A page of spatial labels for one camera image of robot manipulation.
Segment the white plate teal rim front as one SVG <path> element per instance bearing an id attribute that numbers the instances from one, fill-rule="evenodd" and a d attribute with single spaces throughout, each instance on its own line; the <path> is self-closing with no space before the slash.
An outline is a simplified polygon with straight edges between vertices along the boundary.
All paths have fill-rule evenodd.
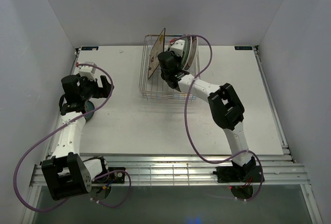
<path id="1" fill-rule="evenodd" d="M 185 70 L 188 70 L 191 65 L 194 62 L 194 59 L 196 57 L 197 49 L 198 49 L 198 39 L 196 36 L 192 36 L 192 42 L 191 42 L 191 51 L 189 53 L 189 56 L 187 58 L 187 63 L 184 67 Z"/>

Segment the white plate teal rim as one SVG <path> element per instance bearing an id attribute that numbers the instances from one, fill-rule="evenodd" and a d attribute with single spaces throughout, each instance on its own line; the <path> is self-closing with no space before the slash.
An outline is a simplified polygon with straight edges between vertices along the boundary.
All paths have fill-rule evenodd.
<path id="1" fill-rule="evenodd" d="M 198 39 L 196 36 L 192 36 L 192 42 L 191 42 L 191 51 L 189 53 L 189 56 L 187 58 L 187 63 L 184 67 L 185 70 L 188 70 L 191 65 L 194 62 L 194 59 L 196 57 L 197 49 L 198 49 Z"/>
<path id="2" fill-rule="evenodd" d="M 190 65 L 194 63 L 195 57 L 198 51 L 198 38 L 197 36 L 192 37 L 192 50 L 191 50 L 191 58 L 190 58 Z"/>

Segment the square floral plate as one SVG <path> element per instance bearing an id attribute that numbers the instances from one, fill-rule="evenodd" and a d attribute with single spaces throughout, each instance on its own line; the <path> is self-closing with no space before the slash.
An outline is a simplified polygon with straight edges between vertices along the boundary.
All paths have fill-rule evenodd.
<path id="1" fill-rule="evenodd" d="M 150 52 L 149 64 L 148 64 L 148 79 L 150 79 L 159 66 L 158 55 L 164 51 L 166 28 L 163 28 L 159 36 L 157 37 L 152 50 Z"/>

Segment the mint green flower plate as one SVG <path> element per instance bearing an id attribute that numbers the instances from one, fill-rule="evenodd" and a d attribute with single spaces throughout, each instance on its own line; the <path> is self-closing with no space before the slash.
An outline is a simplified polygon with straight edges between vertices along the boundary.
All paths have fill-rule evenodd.
<path id="1" fill-rule="evenodd" d="M 183 56 L 182 56 L 182 62 L 181 62 L 182 69 L 184 69 L 187 64 L 187 59 L 188 59 L 189 52 L 191 49 L 191 40 L 192 40 L 191 37 L 183 38 L 183 41 L 185 43 L 184 43 Z"/>

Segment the white plate teal rim back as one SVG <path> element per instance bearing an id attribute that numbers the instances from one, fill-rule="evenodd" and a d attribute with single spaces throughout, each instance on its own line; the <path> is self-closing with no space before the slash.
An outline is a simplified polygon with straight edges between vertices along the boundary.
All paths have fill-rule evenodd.
<path id="1" fill-rule="evenodd" d="M 197 36 L 192 37 L 192 50 L 191 50 L 191 58 L 190 58 L 190 65 L 194 63 L 195 57 L 198 51 L 198 38 Z"/>

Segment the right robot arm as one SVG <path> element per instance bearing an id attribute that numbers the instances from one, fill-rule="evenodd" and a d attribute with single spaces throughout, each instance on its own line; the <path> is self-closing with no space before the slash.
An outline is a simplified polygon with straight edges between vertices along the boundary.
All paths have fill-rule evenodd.
<path id="1" fill-rule="evenodd" d="M 233 86 L 211 84 L 195 78 L 180 67 L 182 58 L 173 51 L 161 52 L 158 56 L 161 78 L 168 86 L 179 92 L 190 94 L 207 102 L 215 124 L 227 138 L 232 156 L 225 161 L 232 165 L 216 172 L 223 180 L 246 181 L 256 167 L 253 153 L 249 151 L 244 134 L 244 106 Z"/>

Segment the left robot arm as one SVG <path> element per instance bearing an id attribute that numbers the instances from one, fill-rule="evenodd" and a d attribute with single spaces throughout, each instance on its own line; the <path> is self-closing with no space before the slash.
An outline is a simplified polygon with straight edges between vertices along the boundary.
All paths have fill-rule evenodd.
<path id="1" fill-rule="evenodd" d="M 94 113 L 91 98 L 107 98 L 111 84 L 101 76 L 102 86 L 92 76 L 72 74 L 62 78 L 64 94 L 59 100 L 61 124 L 59 139 L 51 158 L 41 164 L 42 173 L 53 200 L 89 193 L 92 180 L 105 182 L 110 176 L 101 156 L 83 161 L 80 142 L 83 127 Z"/>

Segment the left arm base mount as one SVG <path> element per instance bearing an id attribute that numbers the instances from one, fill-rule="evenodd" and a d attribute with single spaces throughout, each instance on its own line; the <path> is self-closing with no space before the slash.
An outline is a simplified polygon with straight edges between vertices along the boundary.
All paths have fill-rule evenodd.
<path id="1" fill-rule="evenodd" d="M 105 185 L 123 184 L 125 182 L 125 176 L 126 176 L 126 174 L 123 172 L 125 170 L 126 170 L 125 167 L 108 167 L 107 169 L 103 170 L 100 174 L 96 176 L 98 177 L 98 179 L 94 179 L 94 182 L 97 184 L 105 184 Z M 110 171 L 117 171 L 117 172 L 101 177 L 102 175 Z"/>

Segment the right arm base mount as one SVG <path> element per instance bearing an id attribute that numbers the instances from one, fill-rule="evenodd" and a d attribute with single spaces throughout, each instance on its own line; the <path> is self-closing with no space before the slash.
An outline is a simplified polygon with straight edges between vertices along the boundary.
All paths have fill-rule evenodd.
<path id="1" fill-rule="evenodd" d="M 217 177 L 218 183 L 259 183 L 265 181 L 260 166 L 255 166 L 248 172 L 236 169 L 234 166 L 216 167 L 213 175 Z"/>

